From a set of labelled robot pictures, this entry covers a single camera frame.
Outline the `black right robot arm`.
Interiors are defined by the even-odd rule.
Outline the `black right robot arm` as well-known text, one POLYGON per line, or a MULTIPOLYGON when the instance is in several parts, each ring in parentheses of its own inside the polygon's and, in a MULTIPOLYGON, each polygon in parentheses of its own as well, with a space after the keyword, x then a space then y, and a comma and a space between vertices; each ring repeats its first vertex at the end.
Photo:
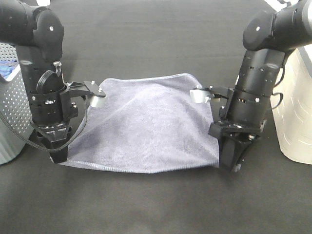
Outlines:
POLYGON ((234 88, 209 88, 209 98, 225 98, 209 134, 219 143, 219 167, 232 171, 265 126, 265 114, 280 70, 290 54, 312 42, 312 3, 300 0, 262 11, 243 33, 246 50, 234 88))

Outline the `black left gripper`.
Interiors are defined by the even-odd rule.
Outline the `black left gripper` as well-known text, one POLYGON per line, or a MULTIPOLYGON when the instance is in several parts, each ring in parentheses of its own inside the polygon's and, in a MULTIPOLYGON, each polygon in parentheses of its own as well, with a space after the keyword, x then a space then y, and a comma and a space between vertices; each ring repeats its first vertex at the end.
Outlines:
POLYGON ((63 146, 72 135, 70 119, 78 116, 69 90, 61 75, 51 70, 29 79, 30 123, 37 133, 37 139, 47 149, 54 150, 49 153, 54 163, 67 161, 68 146, 63 146))

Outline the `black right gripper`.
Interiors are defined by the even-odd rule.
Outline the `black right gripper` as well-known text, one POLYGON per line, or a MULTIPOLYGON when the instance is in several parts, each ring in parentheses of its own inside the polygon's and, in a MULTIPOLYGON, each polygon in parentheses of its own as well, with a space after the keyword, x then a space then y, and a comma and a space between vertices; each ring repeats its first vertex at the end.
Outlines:
POLYGON ((241 141, 238 138, 223 137, 226 133, 247 133, 260 135, 265 126, 265 113, 269 97, 258 96, 233 88, 212 88, 215 98, 225 98, 226 106, 219 110, 219 120, 209 127, 209 135, 221 139, 219 168, 230 172, 241 170, 244 155, 258 141, 257 138, 241 141))

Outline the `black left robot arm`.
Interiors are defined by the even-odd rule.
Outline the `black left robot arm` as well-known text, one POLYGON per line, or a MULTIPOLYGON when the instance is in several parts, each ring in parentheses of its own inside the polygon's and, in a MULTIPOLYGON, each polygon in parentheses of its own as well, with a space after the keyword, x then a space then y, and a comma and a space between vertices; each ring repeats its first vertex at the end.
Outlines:
POLYGON ((68 157, 72 135, 70 120, 78 115, 69 85, 62 78, 61 57, 64 27, 57 15, 44 6, 19 0, 0 2, 0 40, 15 47, 31 111, 30 124, 41 145, 23 137, 4 114, 0 118, 25 143, 49 152, 54 163, 68 157))

